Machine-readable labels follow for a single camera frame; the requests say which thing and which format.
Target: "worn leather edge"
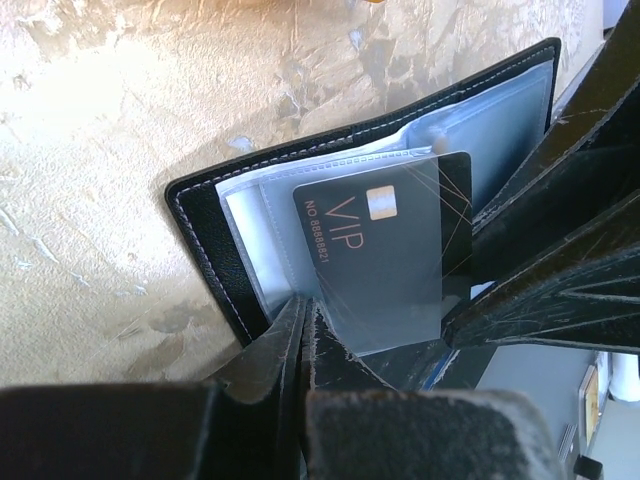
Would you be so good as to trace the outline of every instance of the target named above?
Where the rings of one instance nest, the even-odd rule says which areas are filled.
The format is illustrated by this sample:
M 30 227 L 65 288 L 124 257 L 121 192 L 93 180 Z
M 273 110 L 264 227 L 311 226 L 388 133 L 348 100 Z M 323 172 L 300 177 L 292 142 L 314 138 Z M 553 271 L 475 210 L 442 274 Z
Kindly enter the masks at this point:
M 239 341 L 243 345 L 250 343 L 268 328 L 268 322 L 224 220 L 215 191 L 216 183 L 268 165 L 370 143 L 393 134 L 418 115 L 458 103 L 549 60 L 554 61 L 553 98 L 559 54 L 560 40 L 550 38 L 395 112 L 244 155 L 171 182 L 165 190 L 165 199 L 209 289 Z

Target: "black card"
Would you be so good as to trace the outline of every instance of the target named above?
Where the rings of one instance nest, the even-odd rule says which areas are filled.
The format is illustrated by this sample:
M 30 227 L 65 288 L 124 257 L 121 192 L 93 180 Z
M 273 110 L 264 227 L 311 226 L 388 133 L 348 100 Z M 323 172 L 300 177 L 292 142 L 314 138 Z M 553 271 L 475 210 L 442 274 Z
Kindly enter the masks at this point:
M 460 252 L 471 249 L 471 208 L 460 208 L 469 204 L 470 185 L 469 156 L 455 153 L 296 188 L 334 327 L 353 336 L 361 326 L 367 345 L 384 343 L 378 337 L 390 335 L 390 322 L 422 323 L 429 338 L 416 341 L 439 337 L 442 272 L 459 270 Z M 460 265 L 443 264 L 450 248 L 458 254 L 448 253 L 448 263 Z

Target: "wallet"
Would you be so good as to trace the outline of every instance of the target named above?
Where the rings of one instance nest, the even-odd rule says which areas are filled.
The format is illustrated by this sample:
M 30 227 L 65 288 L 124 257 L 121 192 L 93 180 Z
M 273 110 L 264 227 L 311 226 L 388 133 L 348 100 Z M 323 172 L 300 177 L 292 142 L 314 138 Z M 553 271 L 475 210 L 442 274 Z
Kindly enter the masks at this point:
M 244 345 L 294 295 L 356 354 L 440 337 L 472 286 L 471 225 L 549 127 L 547 39 L 395 112 L 173 181 L 166 201 Z

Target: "white stitching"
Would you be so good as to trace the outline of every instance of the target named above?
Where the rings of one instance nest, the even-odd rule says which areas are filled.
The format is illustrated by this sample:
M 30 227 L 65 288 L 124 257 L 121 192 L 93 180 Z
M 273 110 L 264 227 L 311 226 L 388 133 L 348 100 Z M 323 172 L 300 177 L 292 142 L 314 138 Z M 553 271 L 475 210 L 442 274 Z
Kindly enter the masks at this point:
M 215 270 L 213 268 L 213 265 L 211 264 L 211 260 L 209 259 L 209 256 L 207 255 L 207 252 L 205 252 L 204 247 L 202 246 L 202 244 L 200 243 L 200 240 L 198 239 L 198 236 L 196 235 L 196 232 L 195 232 L 195 230 L 193 228 L 193 224 L 189 220 L 189 217 L 187 216 L 186 212 L 184 211 L 184 208 L 182 207 L 182 205 L 180 203 L 180 197 L 182 197 L 182 195 L 184 195 L 186 192 L 189 192 L 191 190 L 195 190 L 196 188 L 200 188 L 200 187 L 203 187 L 205 185 L 209 185 L 211 183 L 217 183 L 220 180 L 224 180 L 224 179 L 227 179 L 229 177 L 234 177 L 234 176 L 239 175 L 241 173 L 248 172 L 249 170 L 254 170 L 254 169 L 256 169 L 256 167 L 257 168 L 261 168 L 263 166 L 270 165 L 271 163 L 273 163 L 275 161 L 283 160 L 283 159 L 285 159 L 287 157 L 292 157 L 294 155 L 300 155 L 300 154 L 303 154 L 303 153 L 313 152 L 315 150 L 318 150 L 318 149 L 323 148 L 323 147 L 327 147 L 327 146 L 332 145 L 334 143 L 342 142 L 344 140 L 350 140 L 350 139 L 355 138 L 355 137 L 357 137 L 359 135 L 364 135 L 365 133 L 369 133 L 369 132 L 372 132 L 372 131 L 375 131 L 375 130 L 379 130 L 379 129 L 384 128 L 384 127 L 388 127 L 389 125 L 393 125 L 395 123 L 402 122 L 402 121 L 406 120 L 407 118 L 409 118 L 411 116 L 418 115 L 418 114 L 424 112 L 428 108 L 435 107 L 436 105 L 441 104 L 442 102 L 444 102 L 445 100 L 448 100 L 449 98 L 451 98 L 453 96 L 462 95 L 462 94 L 468 92 L 469 90 L 472 90 L 474 88 L 479 87 L 480 85 L 488 83 L 491 80 L 493 80 L 494 78 L 497 78 L 497 77 L 499 77 L 501 75 L 504 75 L 509 70 L 512 70 L 512 69 L 516 68 L 517 66 L 522 65 L 525 62 L 528 62 L 532 58 L 538 57 L 538 56 L 548 52 L 549 50 L 553 50 L 553 49 L 554 49 L 554 47 L 547 47 L 544 50 L 540 50 L 539 52 L 536 52 L 536 53 L 534 53 L 532 55 L 529 55 L 528 57 L 523 58 L 519 62 L 514 63 L 513 65 L 509 65 L 504 70 L 496 72 L 491 77 L 486 78 L 485 80 L 483 80 L 481 82 L 478 82 L 478 83 L 476 83 L 474 85 L 471 85 L 471 86 L 465 88 L 464 90 L 459 90 L 459 91 L 453 92 L 453 93 L 447 95 L 446 97 L 441 98 L 440 100 L 437 100 L 437 101 L 435 101 L 433 103 L 430 103 L 429 105 L 425 105 L 424 107 L 421 107 L 421 108 L 419 108 L 417 110 L 414 110 L 413 112 L 410 112 L 410 113 L 404 115 L 403 117 L 396 118 L 395 120 L 391 120 L 391 121 L 389 121 L 387 123 L 384 123 L 382 125 L 375 125 L 373 127 L 367 128 L 365 130 L 362 130 L 362 131 L 359 131 L 359 132 L 356 132 L 356 133 L 353 133 L 353 134 L 350 134 L 350 135 L 346 135 L 344 137 L 337 138 L 335 140 L 329 140 L 328 142 L 319 143 L 318 145 L 312 145 L 309 148 L 303 148 L 303 149 L 298 150 L 296 152 L 285 153 L 284 155 L 280 155 L 278 157 L 274 157 L 274 158 L 271 158 L 269 160 L 262 160 L 260 162 L 254 163 L 253 165 L 248 165 L 248 166 L 240 168 L 238 170 L 234 170 L 233 172 L 230 172 L 230 173 L 225 173 L 224 175 L 221 175 L 219 177 L 210 178 L 208 180 L 205 180 L 204 182 L 196 183 L 195 185 L 191 185 L 189 187 L 185 187 L 184 189 L 180 190 L 176 194 L 176 206 L 178 207 L 178 210 L 180 210 L 180 216 L 184 220 L 185 226 L 189 230 L 189 233 L 191 234 L 191 236 L 193 238 L 193 241 L 196 244 L 196 248 L 205 257 L 205 261 L 206 261 L 207 265 L 209 266 L 209 268 L 211 269 L 211 272 L 213 273 L 213 278 L 215 279 L 218 287 L 220 287 L 220 290 L 222 290 L 224 298 L 231 305 L 233 313 L 236 314 L 236 317 L 238 318 L 238 321 L 242 325 L 242 328 L 244 329 L 245 333 L 249 336 L 249 338 L 251 338 L 251 335 L 249 334 L 249 331 L 247 330 L 246 325 L 242 321 L 242 317 L 238 313 L 238 310 L 236 309 L 236 306 L 231 301 L 231 298 L 229 298 L 229 295 L 227 294 L 226 290 L 224 289 L 224 286 L 222 285 L 222 282 L 218 278 L 218 275 L 216 274 L 216 272 L 215 272 Z

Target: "textured wall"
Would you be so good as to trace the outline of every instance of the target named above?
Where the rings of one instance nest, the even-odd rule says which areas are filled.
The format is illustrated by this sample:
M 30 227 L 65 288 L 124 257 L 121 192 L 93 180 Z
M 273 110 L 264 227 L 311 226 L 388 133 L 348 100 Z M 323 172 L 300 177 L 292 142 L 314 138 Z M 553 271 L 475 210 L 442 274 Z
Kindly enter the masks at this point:
M 395 109 L 590 0 L 0 0 L 0 384 L 197 378 L 238 350 L 171 179 Z

